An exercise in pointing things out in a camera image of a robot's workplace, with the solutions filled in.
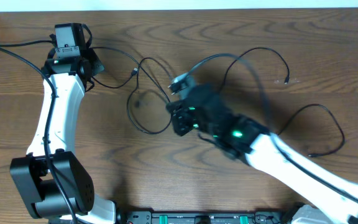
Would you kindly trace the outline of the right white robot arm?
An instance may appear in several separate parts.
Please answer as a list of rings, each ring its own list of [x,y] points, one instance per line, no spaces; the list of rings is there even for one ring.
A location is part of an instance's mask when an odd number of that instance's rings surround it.
[[[166,109],[179,136],[193,129],[209,134],[228,157],[283,182],[332,222],[358,223],[357,183],[323,169],[253,119],[233,113],[209,85],[192,88]]]

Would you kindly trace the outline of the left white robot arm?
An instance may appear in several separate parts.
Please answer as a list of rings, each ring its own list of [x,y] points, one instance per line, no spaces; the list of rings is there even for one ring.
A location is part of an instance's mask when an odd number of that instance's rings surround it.
[[[104,70],[80,23],[57,24],[55,47],[40,69],[44,100],[34,138],[10,174],[34,218],[51,223],[116,223],[116,205],[98,196],[92,178],[75,156],[81,101],[92,77]]]

